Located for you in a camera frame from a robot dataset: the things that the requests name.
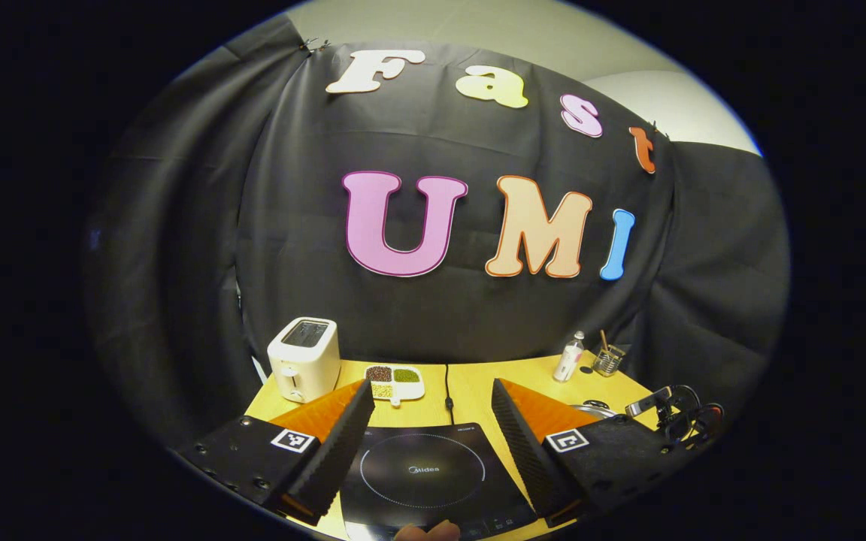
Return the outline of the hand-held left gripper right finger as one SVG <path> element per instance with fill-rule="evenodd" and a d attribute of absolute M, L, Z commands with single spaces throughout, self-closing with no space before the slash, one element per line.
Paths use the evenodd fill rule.
<path fill-rule="evenodd" d="M 625 414 L 598 420 L 504 378 L 492 384 L 492 413 L 530 503 L 550 527 L 608 514 L 704 451 Z"/>

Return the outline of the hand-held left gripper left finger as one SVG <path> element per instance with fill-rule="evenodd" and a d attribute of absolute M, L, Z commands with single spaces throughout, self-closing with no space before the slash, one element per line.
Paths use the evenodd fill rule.
<path fill-rule="evenodd" d="M 213 482 L 279 515 L 316 526 L 363 442 L 374 411 L 360 379 L 272 420 L 242 415 L 177 451 Z"/>

